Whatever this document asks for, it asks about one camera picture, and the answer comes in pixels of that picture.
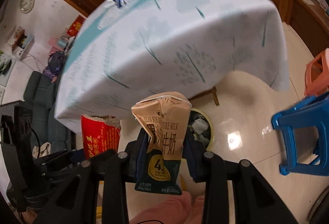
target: red package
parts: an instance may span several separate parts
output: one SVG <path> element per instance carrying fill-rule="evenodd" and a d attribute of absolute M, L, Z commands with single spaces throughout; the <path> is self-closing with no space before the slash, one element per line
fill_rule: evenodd
<path fill-rule="evenodd" d="M 81 116 L 83 151 L 85 157 L 113 149 L 116 152 L 120 140 L 120 121 L 113 117 Z"/>
<path fill-rule="evenodd" d="M 76 36 L 84 21 L 85 19 L 79 15 L 71 25 L 70 29 L 67 31 L 67 34 L 70 36 Z"/>

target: plastic stool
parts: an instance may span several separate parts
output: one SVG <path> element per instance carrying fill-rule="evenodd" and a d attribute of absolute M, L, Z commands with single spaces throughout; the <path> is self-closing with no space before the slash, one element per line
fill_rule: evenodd
<path fill-rule="evenodd" d="M 306 65 L 305 96 L 321 95 L 329 86 L 329 49 L 320 52 Z"/>
<path fill-rule="evenodd" d="M 329 92 L 319 97 L 307 97 L 294 107 L 276 113 L 272 117 L 272 126 L 282 132 L 285 142 L 287 164 L 279 166 L 282 175 L 293 172 L 329 176 Z M 310 164 L 300 164 L 297 162 L 293 130 L 312 126 L 317 128 L 319 134 L 318 147 L 314 151 L 318 156 Z"/>

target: blue plastic stool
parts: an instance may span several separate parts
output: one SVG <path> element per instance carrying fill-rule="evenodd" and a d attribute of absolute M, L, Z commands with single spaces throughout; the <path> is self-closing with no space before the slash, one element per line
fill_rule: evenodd
<path fill-rule="evenodd" d="M 282 132 L 285 142 L 287 164 L 280 165 L 282 175 L 293 172 L 329 176 L 329 92 L 319 97 L 307 97 L 294 107 L 276 113 L 272 116 L 272 126 Z M 310 164 L 300 164 L 297 162 L 293 130 L 312 126 L 315 126 L 319 133 L 317 148 L 314 151 L 318 156 Z"/>

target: orange plastic stool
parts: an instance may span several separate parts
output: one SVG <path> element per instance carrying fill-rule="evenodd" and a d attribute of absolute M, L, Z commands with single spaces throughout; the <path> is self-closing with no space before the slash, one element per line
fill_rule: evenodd
<path fill-rule="evenodd" d="M 329 86 L 329 49 L 320 52 L 313 61 L 306 65 L 305 96 L 320 95 Z"/>

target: clock face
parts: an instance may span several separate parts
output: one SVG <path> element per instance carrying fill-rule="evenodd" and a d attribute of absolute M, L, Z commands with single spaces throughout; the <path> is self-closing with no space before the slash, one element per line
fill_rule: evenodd
<path fill-rule="evenodd" d="M 19 7 L 21 12 L 29 13 L 34 6 L 34 0 L 21 0 L 19 3 Z"/>

